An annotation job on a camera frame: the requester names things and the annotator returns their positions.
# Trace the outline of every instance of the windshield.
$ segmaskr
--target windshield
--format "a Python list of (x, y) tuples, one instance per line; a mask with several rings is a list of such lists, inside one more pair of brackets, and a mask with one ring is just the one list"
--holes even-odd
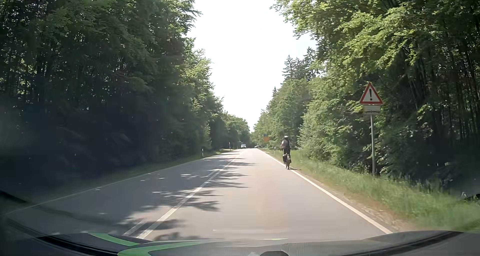
[(478, 0), (0, 12), (0, 247), (362, 240), (353, 253), (480, 227)]

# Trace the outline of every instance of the road edge line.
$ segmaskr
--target road edge line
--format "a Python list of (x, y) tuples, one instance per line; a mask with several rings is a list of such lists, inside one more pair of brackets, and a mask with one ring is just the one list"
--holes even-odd
[[(260, 150), (262, 153), (264, 153), (265, 155), (269, 156), (270, 158), (272, 158), (274, 161), (277, 161), (279, 164), (281, 164), (283, 167), (285, 165), (283, 165), (282, 162), (278, 161), (276, 158), (274, 158), (273, 156), (265, 153), (264, 151)], [(300, 176), (301, 178), (303, 178), (305, 181), (309, 182), (311, 185), (313, 185), (314, 187), (318, 188), (319, 190), (321, 190), (323, 193), (327, 194), (328, 196), (330, 196), (331, 198), (333, 198), (334, 200), (336, 200), (337, 202), (339, 202), (339, 204), (345, 206), (346, 208), (350, 209), (353, 213), (359, 215), (361, 218), (363, 218), (364, 220), (368, 221), (370, 224), (374, 225), (375, 227), (377, 227), (379, 230), (383, 231), (384, 233), (393, 233), (391, 230), (385, 228), (384, 226), (382, 226), (380, 223), (376, 222), (375, 220), (371, 219), (369, 216), (363, 214), (361, 211), (357, 210), (356, 208), (352, 207), (350, 204), (347, 204), (346, 202), (342, 201), (341, 199), (339, 199), (338, 197), (336, 197), (335, 195), (333, 195), (332, 193), (330, 193), (329, 191), (327, 191), (326, 189), (322, 188), (321, 186), (315, 184), (314, 182), (312, 182), (311, 180), (309, 180), (308, 178), (306, 178), (305, 176), (303, 176), (302, 174), (300, 173), (297, 173), (295, 170), (291, 170), (291, 172), (295, 173), (296, 175)]]
[[(225, 153), (231, 153), (231, 152), (233, 152), (233, 151), (235, 151), (235, 150), (231, 150), (231, 151), (229, 151), (229, 152), (224, 152), (224, 153), (221, 153), (221, 154), (218, 154), (218, 155), (222, 155), (222, 154), (225, 154)], [(8, 213), (5, 213), (3, 216), (7, 216), (7, 215), (10, 215), (10, 214), (15, 213), (15, 212), (18, 212), (18, 211), (23, 211), (23, 210), (26, 210), (26, 209), (29, 209), (29, 208), (33, 208), (33, 207), (36, 207), (36, 206), (39, 206), (39, 205), (48, 204), (48, 203), (51, 203), (51, 202), (54, 202), (54, 201), (58, 201), (58, 200), (61, 200), (61, 199), (65, 199), (65, 198), (68, 198), (68, 197), (72, 197), (72, 196), (75, 196), (75, 195), (78, 195), (78, 194), (82, 194), (82, 193), (85, 193), (85, 192), (88, 192), (88, 191), (92, 191), (92, 190), (97, 189), (97, 188), (103, 188), (103, 187), (115, 185), (115, 184), (120, 183), (120, 182), (123, 182), (123, 181), (128, 181), (128, 180), (130, 180), (130, 179), (135, 179), (135, 178), (138, 178), (138, 177), (141, 177), (141, 176), (144, 176), (144, 175), (156, 173), (156, 172), (161, 171), (161, 170), (164, 170), (164, 169), (171, 169), (171, 168), (175, 168), (175, 167), (179, 167), (179, 166), (184, 166), (184, 165), (186, 165), (186, 164), (193, 163), (193, 162), (195, 162), (195, 161), (205, 160), (206, 158), (210, 158), (210, 157), (212, 157), (212, 156), (217, 156), (217, 155), (211, 155), (211, 156), (207, 156), (207, 157), (204, 157), (204, 158), (195, 159), (195, 160), (188, 161), (188, 162), (185, 162), (185, 163), (182, 163), (182, 164), (174, 165), (174, 166), (167, 167), (167, 168), (163, 168), (163, 169), (158, 169), (158, 170), (155, 170), (155, 171), (152, 171), (152, 172), (147, 172), (147, 173), (140, 174), (140, 175), (137, 175), (137, 176), (129, 177), (129, 178), (127, 178), (127, 179), (118, 180), (118, 181), (115, 181), (115, 182), (113, 182), (113, 183), (108, 183), (108, 184), (106, 184), (106, 185), (101, 185), (101, 186), (92, 187), (92, 188), (89, 188), (89, 189), (87, 189), (87, 190), (75, 192), (75, 193), (72, 193), (72, 194), (69, 194), (69, 195), (65, 195), (65, 196), (62, 196), (62, 197), (59, 197), (59, 198), (47, 200), (47, 201), (44, 201), (44, 202), (41, 202), (41, 203), (38, 203), (38, 204), (33, 204), (33, 205), (30, 205), (30, 206), (26, 206), (26, 207), (23, 207), (23, 208), (19, 208), (19, 209), (16, 209), (16, 210), (12, 210), (12, 211), (10, 211), (10, 212), (8, 212)]]
[[(222, 170), (225, 169), (226, 167), (228, 167), (233, 161), (235, 161), (235, 159), (237, 159), (239, 156), (241, 155), (238, 154), (234, 159), (232, 159), (231, 161), (229, 161), (225, 166), (222, 167)], [(173, 215), (173, 213), (175, 213), (175, 211), (177, 211), (178, 209), (180, 209), (180, 207), (182, 207), (183, 204), (185, 204), (190, 198), (192, 198), (195, 193), (197, 193), (198, 191), (201, 191), (201, 189), (207, 185), (213, 178), (215, 178), (220, 172), (222, 172), (221, 170), (217, 171), (215, 174), (212, 175), (212, 177), (210, 177), (209, 179), (207, 179), (207, 181), (205, 181), (203, 184), (201, 184), (199, 187), (195, 188), (195, 190), (193, 190), (190, 194), (188, 194), (185, 198), (183, 198), (177, 205), (175, 205), (173, 208), (171, 208), (170, 210), (168, 210), (163, 216), (161, 216), (159, 219), (157, 219), (157, 221), (153, 222), (152, 225), (150, 225), (150, 227), (148, 227), (146, 230), (144, 230), (141, 234), (139, 234), (136, 238), (140, 238), (140, 239), (145, 239), (149, 234), (151, 234), (158, 226), (160, 226), (160, 224), (162, 224), (165, 220), (167, 220), (171, 215)]]

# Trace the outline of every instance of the car hood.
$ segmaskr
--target car hood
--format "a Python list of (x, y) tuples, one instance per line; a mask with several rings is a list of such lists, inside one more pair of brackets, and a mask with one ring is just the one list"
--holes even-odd
[(300, 255), (474, 255), (480, 235), (458, 231), (405, 231), (363, 240), (289, 242), (288, 240), (150, 241), (105, 233), (75, 233), (13, 241), (8, 255), (118, 256), (300, 256)]

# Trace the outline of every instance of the grass verge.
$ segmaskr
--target grass verge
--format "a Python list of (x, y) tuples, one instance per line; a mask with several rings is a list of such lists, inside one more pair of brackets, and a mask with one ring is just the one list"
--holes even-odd
[[(280, 151), (263, 149), (281, 160)], [(421, 228), (459, 231), (480, 230), (480, 206), (467, 203), (446, 193), (429, 192), (422, 186), (412, 186), (406, 181), (393, 181), (368, 174), (358, 174), (309, 159), (301, 151), (291, 151), (292, 166), (302, 170), (325, 185), (352, 195), (366, 204), (375, 201), (393, 211), (397, 216)]]

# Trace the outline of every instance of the grass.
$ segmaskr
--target grass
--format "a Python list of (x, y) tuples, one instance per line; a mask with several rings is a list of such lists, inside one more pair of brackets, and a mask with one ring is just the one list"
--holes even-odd
[[(278, 160), (282, 154), (263, 149)], [(454, 198), (446, 193), (429, 192), (422, 186), (406, 181), (358, 174), (317, 162), (292, 150), (292, 166), (325, 185), (353, 196), (366, 204), (372, 201), (385, 206), (396, 216), (413, 222), (420, 228), (460, 231), (480, 230), (480, 206)]]
[[(211, 151), (204, 153), (204, 157), (209, 157), (212, 155), (219, 155), (222, 153), (230, 152), (229, 149), (220, 149), (219, 151)], [(129, 169), (123, 169), (119, 170), (116, 172), (112, 172), (109, 174), (105, 174), (102, 176), (99, 176), (96, 179), (88, 179), (88, 180), (80, 180), (80, 179), (74, 179), (67, 186), (62, 186), (60, 188), (56, 188), (52, 191), (40, 191), (36, 195), (32, 197), (32, 199), (27, 199), (30, 201), (35, 201), (35, 202), (42, 202), (42, 201), (47, 201), (52, 198), (58, 198), (62, 197), (65, 195), (70, 195), (73, 193), (77, 193), (80, 191), (84, 191), (87, 189), (92, 189), (96, 187), (100, 187), (102, 185), (107, 185), (116, 181), (121, 181), (124, 179), (132, 178), (135, 176), (139, 176), (142, 174), (147, 174), (150, 172), (158, 171), (161, 169), (173, 167), (176, 165), (180, 165), (183, 163), (187, 163), (190, 161), (195, 161), (197, 159), (201, 159), (202, 155), (192, 155), (188, 157), (184, 157), (178, 160), (174, 161), (169, 161), (166, 163), (148, 163), (148, 164), (143, 164), (139, 165), (138, 167), (133, 167)]]

